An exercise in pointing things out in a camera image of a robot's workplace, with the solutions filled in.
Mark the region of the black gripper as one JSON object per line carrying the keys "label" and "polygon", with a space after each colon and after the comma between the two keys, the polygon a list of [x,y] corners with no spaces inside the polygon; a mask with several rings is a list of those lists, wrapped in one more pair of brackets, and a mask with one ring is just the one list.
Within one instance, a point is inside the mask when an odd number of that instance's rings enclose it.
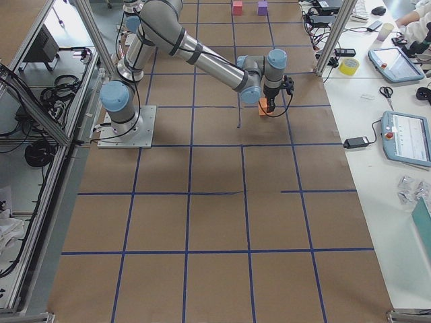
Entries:
{"label": "black gripper", "polygon": [[263,93],[267,98],[267,109],[266,113],[272,113],[275,110],[274,98],[278,96],[281,85],[269,86],[264,85]]}

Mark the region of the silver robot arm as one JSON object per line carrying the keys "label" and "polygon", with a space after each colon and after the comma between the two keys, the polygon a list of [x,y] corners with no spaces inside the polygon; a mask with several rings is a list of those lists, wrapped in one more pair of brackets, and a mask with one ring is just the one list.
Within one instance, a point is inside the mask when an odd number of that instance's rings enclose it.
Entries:
{"label": "silver robot arm", "polygon": [[294,82],[284,73],[288,62],[284,50],[276,48],[263,56],[244,55],[232,63],[187,33],[179,22],[182,1],[134,1],[130,8],[136,21],[135,39],[117,64],[117,79],[100,90],[113,138],[126,141],[140,132],[143,116],[141,107],[133,105],[133,97],[143,68],[157,48],[221,81],[239,93],[246,104],[259,103],[264,97],[266,103],[259,108],[270,118],[276,116],[275,98],[280,91],[293,94]]}
{"label": "silver robot arm", "polygon": [[125,14],[125,26],[128,31],[136,33],[140,26],[139,14],[145,1],[142,0],[124,0],[123,12]]}

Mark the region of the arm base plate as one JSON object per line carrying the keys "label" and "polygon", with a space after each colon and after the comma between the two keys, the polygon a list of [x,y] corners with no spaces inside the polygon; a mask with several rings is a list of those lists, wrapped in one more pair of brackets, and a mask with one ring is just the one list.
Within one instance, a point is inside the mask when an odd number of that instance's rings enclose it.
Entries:
{"label": "arm base plate", "polygon": [[157,106],[141,106],[134,119],[118,124],[111,121],[106,112],[104,122],[110,123],[102,127],[97,146],[101,149],[134,149],[152,147]]}

